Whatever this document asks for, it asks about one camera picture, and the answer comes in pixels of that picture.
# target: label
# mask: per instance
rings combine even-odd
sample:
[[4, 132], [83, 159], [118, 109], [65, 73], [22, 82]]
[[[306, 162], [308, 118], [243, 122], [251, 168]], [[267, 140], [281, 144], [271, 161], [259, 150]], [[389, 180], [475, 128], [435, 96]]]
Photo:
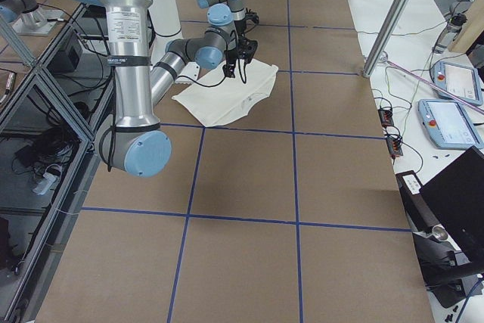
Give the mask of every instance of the label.
[[141, 15], [131, 11], [107, 12], [109, 42], [141, 42]]
[[412, 194], [419, 194], [420, 193], [420, 183], [418, 180], [415, 178], [415, 175], [410, 174], [410, 175], [404, 175], [403, 176], [403, 181], [407, 185], [408, 189]]

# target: power strip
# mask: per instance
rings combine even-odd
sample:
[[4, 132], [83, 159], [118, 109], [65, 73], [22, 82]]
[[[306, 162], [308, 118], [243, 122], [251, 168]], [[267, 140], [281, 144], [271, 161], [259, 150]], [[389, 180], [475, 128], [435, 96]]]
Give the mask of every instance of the power strip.
[[393, 135], [387, 135], [385, 137], [386, 146], [392, 159], [403, 157], [402, 143], [398, 143]]
[[381, 126], [386, 128], [388, 126], [394, 126], [393, 112], [388, 109], [378, 109], [378, 116], [380, 117]]

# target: white table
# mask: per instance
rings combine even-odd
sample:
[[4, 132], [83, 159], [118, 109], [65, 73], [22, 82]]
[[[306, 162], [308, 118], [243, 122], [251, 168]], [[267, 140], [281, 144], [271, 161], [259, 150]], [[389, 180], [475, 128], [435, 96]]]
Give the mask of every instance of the white table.
[[[389, 10], [393, 0], [348, 0], [351, 8], [353, 21], [357, 31], [366, 33], [377, 33]], [[433, 0], [410, 0], [397, 27], [393, 34], [419, 33], [444, 22], [444, 17], [437, 8]], [[389, 55], [389, 60], [404, 67], [407, 70], [429, 69], [430, 55], [432, 47], [437, 37], [442, 32], [445, 24], [441, 24], [431, 30], [427, 30], [416, 35], [392, 36], [385, 51]], [[363, 55], [368, 55], [371, 50], [376, 34], [358, 33]], [[432, 64], [438, 59], [455, 56], [459, 54], [445, 52], [441, 55], [433, 55]], [[452, 63], [469, 65], [470, 62], [466, 55], [452, 58]], [[427, 71], [417, 71], [416, 74], [430, 80]], [[403, 141], [413, 148], [417, 149], [423, 158], [423, 168], [418, 173], [422, 183], [427, 183], [433, 176], [438, 174], [450, 162], [455, 160], [463, 151], [450, 151], [437, 149], [428, 137], [427, 132], [421, 125], [417, 115], [417, 102], [423, 98], [436, 98], [434, 91], [427, 85], [421, 83], [418, 87], [418, 81], [410, 76], [405, 76], [401, 72], [388, 69], [389, 86], [385, 78], [385, 66], [378, 66], [371, 76], [371, 85], [374, 89], [374, 96], [381, 96], [391, 101], [393, 107], [408, 107], [409, 104], [392, 94], [412, 101], [412, 108], [408, 113], [402, 108], [396, 108], [393, 114], [395, 125], [402, 132]], [[468, 110], [468, 113], [475, 123], [484, 121], [484, 116]], [[484, 137], [484, 128], [478, 127], [481, 137]], [[407, 146], [403, 146], [404, 156], [397, 158], [394, 164], [395, 173], [407, 170], [418, 170], [420, 168], [419, 156]], [[444, 309], [440, 306], [433, 294], [429, 293], [429, 300], [432, 306], [434, 319], [436, 322], [444, 321], [447, 314], [454, 314], [454, 319], [458, 313], [450, 309]], [[460, 323], [482, 323], [484, 317], [484, 296], [477, 296], [470, 299], [467, 304], [465, 313], [461, 317]]]

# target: white cloth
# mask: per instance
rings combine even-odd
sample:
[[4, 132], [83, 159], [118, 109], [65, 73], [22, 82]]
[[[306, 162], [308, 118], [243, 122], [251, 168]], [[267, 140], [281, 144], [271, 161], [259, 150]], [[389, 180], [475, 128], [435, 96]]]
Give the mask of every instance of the white cloth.
[[[237, 68], [234, 79], [226, 78], [219, 86], [207, 88], [193, 84], [172, 98], [185, 106], [206, 127], [232, 123], [246, 116], [253, 105], [269, 97], [278, 67], [252, 60], [246, 67], [245, 84], [242, 83], [238, 71]], [[198, 82], [215, 85], [223, 77], [220, 64]]]

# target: metal pole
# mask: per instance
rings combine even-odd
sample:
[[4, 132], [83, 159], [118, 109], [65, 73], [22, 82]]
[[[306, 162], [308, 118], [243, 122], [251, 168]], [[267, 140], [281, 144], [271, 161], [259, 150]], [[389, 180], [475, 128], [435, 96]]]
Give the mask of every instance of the metal pole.
[[25, 45], [22, 39], [15, 33], [14, 29], [0, 16], [0, 36], [5, 38], [7, 43], [17, 52], [26, 66], [34, 67], [36, 58]]
[[397, 22], [402, 15], [405, 6], [407, 5], [408, 0], [394, 0], [388, 14], [386, 15], [385, 21], [381, 27], [380, 32], [378, 33], [378, 37], [373, 44], [373, 48], [368, 55], [368, 58], [365, 63], [365, 68], [362, 71], [363, 77], [370, 77], [373, 73], [374, 68], [377, 65], [378, 59], [381, 56], [381, 52], [386, 47], [390, 36], [392, 35], [393, 30]]

